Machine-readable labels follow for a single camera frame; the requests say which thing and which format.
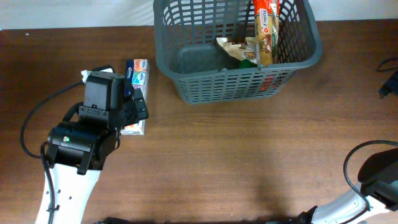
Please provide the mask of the colourful Kleenex tissue pack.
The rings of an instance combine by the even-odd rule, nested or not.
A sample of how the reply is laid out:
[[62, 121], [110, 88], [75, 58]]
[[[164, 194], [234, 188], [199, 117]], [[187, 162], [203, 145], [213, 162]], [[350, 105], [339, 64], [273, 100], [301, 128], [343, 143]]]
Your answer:
[[[148, 59], [130, 59], [126, 61], [126, 77], [135, 90], [140, 89], [145, 100], [147, 100], [149, 82]], [[136, 124], [125, 126], [121, 130], [122, 135], [144, 135], [146, 121], [142, 120]]]

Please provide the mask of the grey plastic basket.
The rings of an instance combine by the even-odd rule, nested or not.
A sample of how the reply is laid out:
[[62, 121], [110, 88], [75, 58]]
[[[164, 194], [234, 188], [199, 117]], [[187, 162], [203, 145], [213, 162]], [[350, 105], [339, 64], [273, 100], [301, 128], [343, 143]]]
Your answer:
[[252, 1], [155, 1], [153, 11], [157, 66], [190, 104], [273, 96], [322, 55], [308, 0], [274, 2], [265, 64]]

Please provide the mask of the green lid jar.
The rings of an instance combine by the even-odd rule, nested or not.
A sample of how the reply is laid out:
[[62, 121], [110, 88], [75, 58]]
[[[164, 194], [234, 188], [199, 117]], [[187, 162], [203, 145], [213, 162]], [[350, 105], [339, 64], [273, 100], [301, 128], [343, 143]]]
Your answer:
[[239, 63], [239, 66], [238, 66], [239, 69], [244, 69], [244, 68], [256, 68], [256, 67], [257, 67], [257, 65], [256, 65], [255, 63], [251, 62], [251, 61], [248, 60], [248, 59], [242, 60], [242, 61]]

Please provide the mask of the orange spaghetti packet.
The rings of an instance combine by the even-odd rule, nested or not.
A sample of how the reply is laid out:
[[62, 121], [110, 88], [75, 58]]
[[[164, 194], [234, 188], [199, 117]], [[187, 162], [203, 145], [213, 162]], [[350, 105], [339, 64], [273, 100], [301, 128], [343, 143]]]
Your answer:
[[279, 38], [278, 0], [253, 0], [257, 64], [268, 66], [277, 62]]

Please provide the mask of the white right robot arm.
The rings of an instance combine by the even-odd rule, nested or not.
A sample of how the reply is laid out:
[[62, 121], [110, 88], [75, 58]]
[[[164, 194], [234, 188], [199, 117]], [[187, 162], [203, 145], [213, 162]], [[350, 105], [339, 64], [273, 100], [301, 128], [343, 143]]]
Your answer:
[[[348, 175], [353, 154], [370, 145], [387, 145], [392, 149], [371, 155], [358, 171], [358, 183]], [[397, 210], [397, 142], [371, 140], [355, 146], [345, 157], [343, 174], [350, 190], [336, 200], [302, 212], [293, 223], [360, 223], [381, 213]]]

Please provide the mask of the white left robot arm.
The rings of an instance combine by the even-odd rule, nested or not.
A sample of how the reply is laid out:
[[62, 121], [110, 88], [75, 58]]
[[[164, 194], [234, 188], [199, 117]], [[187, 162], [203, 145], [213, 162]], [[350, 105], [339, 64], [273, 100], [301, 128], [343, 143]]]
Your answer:
[[81, 223], [106, 158], [121, 130], [149, 117], [140, 89], [124, 75], [90, 71], [83, 101], [65, 113], [40, 147], [45, 172], [36, 223]]

